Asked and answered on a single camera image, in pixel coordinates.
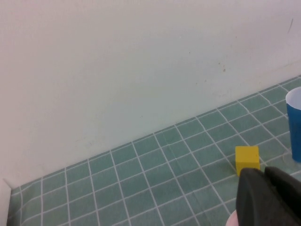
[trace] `plastic cup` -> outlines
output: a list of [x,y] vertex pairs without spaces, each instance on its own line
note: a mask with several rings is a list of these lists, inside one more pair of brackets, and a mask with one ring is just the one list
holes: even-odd
[[285,100],[293,159],[301,162],[301,87],[289,91]]

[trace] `green tile floor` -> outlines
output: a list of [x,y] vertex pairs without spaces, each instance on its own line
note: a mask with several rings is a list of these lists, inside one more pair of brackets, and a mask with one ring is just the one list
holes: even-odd
[[12,191],[8,226],[223,226],[235,209],[235,146],[301,179],[283,82]]

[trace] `grout line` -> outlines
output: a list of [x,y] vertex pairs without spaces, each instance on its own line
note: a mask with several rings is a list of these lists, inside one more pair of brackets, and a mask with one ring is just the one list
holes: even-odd
[[67,196],[68,224],[70,226],[71,222],[70,222],[69,193],[68,193],[68,186],[67,186],[67,170],[66,170],[66,168],[65,168],[65,187],[66,187],[66,196]]
[[138,161],[139,161],[140,168],[141,168],[142,173],[143,173],[143,175],[144,175],[144,179],[145,179],[145,181],[146,181],[147,187],[148,187],[148,189],[150,190],[151,197],[152,197],[152,199],[153,199],[153,201],[154,201],[154,203],[155,203],[155,207],[156,207],[157,212],[158,212],[158,214],[159,214],[161,223],[162,223],[163,226],[165,226],[164,221],[163,221],[163,218],[162,218],[162,216],[161,216],[161,213],[160,213],[160,211],[159,211],[159,209],[158,209],[157,201],[156,201],[156,199],[155,199],[154,194],[152,193],[152,190],[151,190],[151,186],[150,186],[150,184],[149,184],[149,181],[148,181],[148,179],[146,178],[144,169],[143,169],[142,164],[141,164],[141,162],[140,162],[140,158],[138,157],[138,153],[137,153],[136,147],[134,146],[134,143],[133,143],[133,142],[132,142],[132,144],[133,144],[134,151],[135,151],[135,153],[136,153],[137,159],[138,159]]
[[114,166],[114,169],[115,169],[115,173],[116,173],[116,177],[117,177],[117,181],[118,181],[118,185],[119,185],[119,189],[120,189],[120,193],[121,193],[121,198],[122,198],[122,201],[123,201],[123,205],[124,205],[124,208],[126,209],[127,218],[129,219],[130,216],[129,216],[129,214],[128,214],[127,205],[126,205],[126,201],[125,201],[125,199],[124,199],[123,191],[122,191],[122,189],[121,189],[121,184],[120,184],[119,176],[118,176],[118,173],[117,173],[115,161],[114,161],[114,159],[113,159],[112,151],[110,151],[110,154],[111,154],[113,166]]
[[41,178],[41,225],[43,226],[43,177]]
[[[229,179],[229,178],[232,178],[232,177],[235,177],[236,175],[231,175],[231,176],[229,176],[229,177],[226,177],[226,178],[223,178],[223,179],[221,179],[221,180],[218,180],[218,181],[215,181],[215,182],[213,182],[212,184],[214,185],[214,184],[217,184],[217,183],[219,183],[219,182],[221,182],[221,181],[224,181],[224,180],[227,180],[227,179]],[[192,194],[192,193],[194,193],[194,192],[197,192],[197,191],[200,191],[200,190],[202,190],[202,189],[205,189],[205,188],[207,188],[207,187],[209,187],[210,185],[206,185],[206,186],[204,186],[204,187],[202,187],[202,188],[199,188],[199,189],[196,189],[196,190],[194,190],[194,191],[192,191],[192,192],[189,192],[189,193],[186,193],[184,196],[187,196],[187,195],[190,195],[190,194]],[[128,196],[128,197],[126,197],[125,199],[128,199],[128,198],[130,198],[130,197],[132,197],[132,196],[134,196],[134,195],[136,195],[136,194],[138,194],[138,193],[135,193],[135,194],[133,194],[133,195],[131,195],[131,196]],[[81,197],[79,197],[79,198],[77,198],[77,199],[74,199],[74,200],[72,200],[71,202],[74,202],[74,201],[76,201],[76,200],[79,200],[79,199],[81,199],[81,198],[84,198],[84,197],[86,197],[86,196],[89,196],[89,195],[91,195],[92,193],[89,193],[89,194],[86,194],[86,195],[84,195],[84,196],[81,196]],[[169,200],[169,201],[167,201],[167,202],[165,202],[165,203],[163,203],[163,204],[161,204],[161,205],[158,205],[158,208],[159,207],[161,207],[161,206],[164,206],[164,205],[166,205],[166,204],[168,204],[168,203],[171,203],[171,202],[173,202],[173,201],[176,201],[176,200],[178,200],[178,199],[181,199],[183,196],[180,196],[180,197],[177,197],[177,198],[174,198],[174,199],[172,199],[172,200]],[[113,202],[113,203],[110,203],[109,205],[106,205],[106,206],[104,206],[104,207],[101,207],[101,208],[99,208],[99,209],[97,209],[97,210],[94,210],[94,211],[92,211],[92,212],[89,212],[89,213],[87,213],[87,214],[84,214],[84,215],[82,215],[82,216],[80,216],[80,217],[77,217],[77,218],[74,218],[74,219],[72,219],[71,220],[71,222],[73,222],[73,221],[75,221],[75,220],[77,220],[77,219],[79,219],[79,218],[82,218],[82,217],[84,217],[84,216],[87,216],[87,215],[89,215],[89,214],[92,214],[92,213],[95,213],[95,212],[97,212],[97,211],[99,211],[99,210],[102,210],[102,209],[105,209],[105,208],[107,208],[107,207],[109,207],[109,206],[111,206],[111,205],[113,205],[113,204],[115,204],[115,203],[118,203],[118,202],[120,202],[120,201],[122,201],[122,199],[120,199],[120,200],[118,200],[118,201],[115,201],[115,202]],[[62,205],[59,205],[59,206],[56,206],[56,207],[54,207],[54,208],[52,208],[52,209],[49,209],[49,210],[47,210],[47,211],[44,211],[43,213],[47,213],[47,212],[50,212],[50,211],[52,211],[52,210],[54,210],[54,209],[57,209],[57,208],[60,208],[60,207],[62,207],[62,206],[65,206],[65,205],[67,205],[68,203],[64,203],[64,204],[62,204]],[[149,210],[146,210],[146,211],[144,211],[144,212],[142,212],[142,213],[139,213],[139,214],[137,214],[137,215],[134,215],[134,216],[132,216],[132,217],[130,217],[129,219],[131,219],[131,218],[135,218],[135,217],[137,217],[137,216],[139,216],[139,215],[142,215],[143,213],[146,213],[146,212],[148,212],[148,211],[152,211],[152,210],[155,210],[156,209],[156,207],[154,207],[154,208],[151,208],[151,209],[149,209]],[[39,213],[39,214],[36,214],[36,215],[34,215],[34,216],[31,216],[30,218],[27,218],[25,221],[27,221],[27,220],[29,220],[29,219],[32,219],[32,218],[34,218],[34,217],[36,217],[36,216],[38,216],[38,215],[40,215],[41,213]]]
[[127,222],[127,221],[129,221],[129,219],[125,219],[125,220],[123,220],[123,221],[120,221],[120,222],[118,222],[118,223],[116,223],[116,224],[113,224],[112,226],[117,226],[117,225],[123,224],[123,223],[125,223],[125,222]]
[[284,117],[285,117],[285,115],[282,113],[282,111],[280,111],[278,108],[276,108],[276,106],[275,106],[275,104],[278,104],[278,103],[280,103],[281,101],[284,101],[284,100],[280,100],[280,101],[278,101],[278,102],[276,102],[276,103],[271,103],[265,96],[263,96],[261,93],[259,93],[259,95],[262,97],[262,98],[264,98],[273,108],[275,108],[275,110],[276,111],[278,111],[281,115],[283,115]]
[[23,195],[21,191],[20,226],[22,225],[22,208],[23,208]]
[[[181,138],[183,139],[183,136],[182,136],[182,134],[180,133],[180,131],[179,131],[178,128],[177,128],[177,130],[178,130],[178,132],[179,132]],[[211,136],[209,135],[209,133],[207,132],[207,130],[205,130],[205,133],[210,137],[210,139],[212,140],[213,144],[214,144],[215,146],[217,146],[216,143],[215,143],[215,141],[212,139],[212,137],[211,137]],[[221,203],[224,205],[226,211],[227,211],[227,212],[229,213],[229,215],[230,215],[230,211],[228,210],[227,206],[225,205],[225,203],[224,203],[224,201],[222,200],[221,196],[218,194],[218,192],[217,192],[217,190],[215,189],[215,187],[212,185],[211,180],[209,179],[209,177],[208,177],[207,174],[205,173],[204,169],[201,167],[201,165],[200,165],[199,162],[197,161],[196,157],[195,157],[194,154],[192,153],[192,151],[191,151],[190,147],[188,146],[188,144],[186,143],[186,141],[185,141],[185,145],[186,145],[186,147],[188,148],[188,150],[190,151],[190,153],[191,153],[193,159],[194,159],[194,160],[196,161],[196,163],[198,164],[198,167],[201,169],[202,173],[204,174],[204,176],[205,176],[206,179],[208,180],[209,185],[212,187],[212,189],[213,189],[214,192],[216,193],[217,197],[219,198],[219,200],[221,201]],[[229,162],[229,160],[226,158],[226,156],[224,155],[224,153],[223,153],[222,151],[220,151],[220,152],[222,153],[222,155],[224,156],[224,158]]]
[[[283,134],[277,135],[277,137],[282,136],[282,135],[287,134],[287,133],[289,133],[289,131],[287,131],[287,132],[285,132],[285,133],[283,133]],[[267,139],[267,140],[265,140],[265,141],[262,141],[262,142],[260,142],[260,143],[257,143],[257,144],[255,144],[255,145],[258,146],[258,145],[261,145],[261,144],[263,144],[263,143],[265,143],[265,142],[271,141],[271,140],[273,140],[273,139],[274,139],[274,137],[269,138],[269,139]],[[205,146],[205,147],[202,147],[202,148],[200,148],[200,149],[197,149],[197,150],[193,151],[192,153],[197,152],[197,151],[200,151],[200,150],[202,150],[202,149],[204,149],[204,148],[206,148],[206,147],[208,147],[208,146]],[[176,158],[176,159],[180,159],[180,158],[185,157],[185,156],[187,156],[187,155],[189,155],[189,154],[190,154],[190,153],[185,154],[185,155],[182,155],[182,156],[180,156],[179,158]],[[235,155],[235,153],[230,154],[230,155],[225,155],[225,156],[226,156],[226,158],[229,158],[229,157],[232,157],[232,156],[234,156],[234,155]],[[276,156],[276,157],[274,157],[274,158],[272,158],[272,159],[269,159],[268,161],[273,160],[273,159],[278,158],[278,157],[279,157],[279,156]],[[218,159],[218,160],[215,160],[215,161],[213,161],[213,162],[211,162],[211,163],[202,165],[202,167],[209,166],[209,165],[214,164],[214,163],[216,163],[216,162],[218,162],[218,161],[221,161],[222,159],[223,159],[223,158]],[[160,167],[160,166],[165,165],[165,164],[167,164],[167,162],[165,162],[165,163],[163,163],[163,164],[160,164],[160,165],[158,165],[158,166],[155,166],[155,167],[153,167],[153,168],[147,169],[147,170],[145,170],[145,172],[147,172],[147,171],[149,171],[149,170],[152,170],[152,169],[154,169],[154,168],[156,168],[156,167]],[[186,174],[192,173],[192,172],[197,171],[197,170],[199,170],[199,168],[194,169],[194,170],[189,171],[189,172],[186,172],[186,173],[183,173],[183,174],[177,176],[177,178],[182,177],[182,176],[184,176],[184,175],[186,175]],[[140,174],[142,174],[142,172],[141,172],[141,173],[138,173],[138,174],[135,174],[135,175],[133,175],[133,176],[130,176],[130,177],[128,177],[128,178],[125,178],[125,179],[121,180],[120,182],[123,182],[123,181],[125,181],[125,180],[130,179],[130,178],[133,178],[133,177],[138,176],[138,175],[140,175]],[[78,181],[87,179],[88,177],[81,178],[81,179],[79,179],[79,180],[77,180],[77,181],[71,182],[70,184],[73,184],[73,183],[76,183],[76,182],[78,182]],[[151,186],[151,188],[156,187],[156,186],[159,186],[159,185],[162,185],[162,184],[164,184],[164,183],[166,183],[166,182],[169,182],[169,181],[171,181],[171,180],[173,180],[173,178],[172,178],[172,179],[169,179],[169,180],[167,180],[167,181],[161,182],[161,183],[159,183],[159,184],[153,185],[153,186]],[[100,189],[98,189],[98,190],[95,190],[95,192],[98,192],[98,191],[101,191],[101,190],[103,190],[103,189],[106,189],[106,188],[108,188],[108,187],[110,187],[110,186],[116,185],[117,183],[118,183],[118,182],[115,182],[115,183],[110,184],[110,185],[108,185],[108,186],[106,186],[106,187],[103,187],[103,188],[100,188]],[[63,187],[65,187],[65,186],[58,187],[58,188],[56,188],[56,189],[54,189],[54,190],[51,190],[51,191],[49,191],[49,192],[47,192],[47,193],[44,193],[43,195],[46,195],[46,194],[55,192],[55,191],[57,191],[57,190],[59,190],[59,189],[62,189]],[[88,196],[88,195],[91,195],[91,194],[92,194],[92,193],[86,194],[86,195],[84,195],[84,196],[81,196],[80,198],[83,198],[83,197]],[[36,198],[39,198],[39,197],[40,197],[40,196],[34,197],[34,198],[30,199],[29,201],[31,201],[31,200],[33,200],[33,199],[36,199]],[[80,199],[80,198],[76,198],[76,199],[70,201],[69,203],[72,203],[72,202],[74,202],[74,201],[76,201],[76,200],[78,200],[78,199]]]
[[[247,110],[247,112],[249,112],[249,110],[243,105],[243,104],[241,104],[240,102],[238,102],[240,105],[242,105],[242,107],[243,108],[245,108],[246,110]],[[247,144],[247,145],[249,145],[249,143],[240,135],[240,133],[234,128],[234,126],[232,126],[232,124],[231,123],[229,123],[229,125],[232,127],[232,129],[234,129],[234,131],[236,132],[236,133],[238,133],[238,135],[239,135],[239,137]]]
[[[92,179],[92,172],[91,172],[91,166],[90,166],[90,160],[89,159],[88,159],[88,167],[89,167],[89,174],[90,174],[91,185],[92,185],[92,193],[93,193],[95,210],[97,210],[97,203],[96,203],[96,196],[95,196],[95,190],[94,190],[94,183],[93,183],[93,179]],[[96,213],[96,217],[97,217],[98,226],[100,226],[100,220],[99,220],[98,213]]]
[[232,201],[234,201],[234,200],[236,200],[236,198],[229,199],[228,201],[225,202],[225,204],[227,204],[227,203],[229,203],[229,202],[232,202]]
[[175,173],[174,173],[173,169],[171,168],[171,166],[170,166],[170,164],[169,164],[169,162],[168,162],[168,160],[167,160],[167,158],[166,158],[166,156],[165,156],[165,153],[164,153],[164,151],[163,151],[163,149],[162,149],[162,147],[161,147],[161,145],[160,145],[160,143],[159,143],[159,141],[158,141],[158,139],[157,139],[156,136],[155,136],[155,139],[156,139],[156,142],[157,142],[157,144],[159,145],[159,147],[160,147],[160,149],[161,149],[161,152],[162,152],[162,154],[163,154],[163,156],[164,156],[164,158],[165,158],[165,161],[167,162],[167,164],[168,164],[168,166],[169,166],[169,169],[170,169],[170,171],[172,172],[172,174],[173,174],[173,176],[174,176],[174,178],[175,178],[175,181],[176,181],[177,185],[179,186],[179,189],[180,189],[180,191],[181,191],[181,193],[182,193],[182,195],[183,195],[183,197],[184,197],[184,199],[185,199],[185,201],[186,201],[186,203],[187,203],[187,205],[188,205],[188,207],[189,207],[189,209],[190,209],[192,215],[194,216],[194,218],[195,218],[195,220],[196,220],[198,226],[200,226],[200,224],[199,224],[199,222],[198,222],[198,219],[197,219],[196,215],[194,214],[193,209],[192,209],[190,203],[188,202],[187,197],[185,196],[185,192],[183,191],[183,189],[182,189],[182,187],[181,187],[181,185],[180,185],[178,179],[176,178]]
[[[201,124],[201,126],[203,127],[203,129],[205,129],[204,125],[200,122],[200,120],[198,120],[198,122]],[[236,169],[234,168],[234,166],[232,166],[231,162],[229,161],[229,159],[226,157],[226,155],[224,154],[224,152],[222,152],[222,150],[220,149],[220,147],[217,145],[217,143],[214,141],[214,139],[212,138],[212,136],[207,132],[207,130],[205,130],[206,134],[210,137],[210,139],[213,142],[213,145],[215,145],[217,147],[217,149],[220,151],[220,153],[222,154],[222,156],[227,160],[227,162],[230,164],[230,166],[233,168],[234,172],[236,173]]]
[[[249,110],[243,105],[243,104],[241,104],[241,102],[239,102],[239,104],[240,105],[242,105],[248,112],[249,112]],[[278,141],[279,143],[280,143],[280,145],[287,151],[287,152],[289,152],[288,151],[288,148],[286,148],[285,146],[284,146],[284,144],[282,144],[281,142],[280,142],[280,140],[278,140],[278,138],[274,135],[274,134],[272,134],[266,127],[265,127],[265,124],[266,123],[268,123],[269,121],[267,121],[267,122],[265,122],[264,124],[262,124],[254,115],[252,115],[251,113],[250,113],[250,115],[251,115],[251,117],[253,117],[271,136],[272,136],[272,138],[274,138],[276,141]]]

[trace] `cup rim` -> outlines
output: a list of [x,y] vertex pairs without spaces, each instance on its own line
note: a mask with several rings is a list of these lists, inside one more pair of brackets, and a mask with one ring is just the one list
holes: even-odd
[[[296,104],[296,94],[299,94],[299,103]],[[301,87],[297,87],[289,91],[285,96],[285,101],[291,107],[301,110]]]

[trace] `wooden block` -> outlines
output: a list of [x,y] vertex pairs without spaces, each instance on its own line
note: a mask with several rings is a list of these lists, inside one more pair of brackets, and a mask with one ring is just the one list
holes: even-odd
[[237,146],[235,148],[235,163],[238,176],[243,168],[260,169],[258,146]]

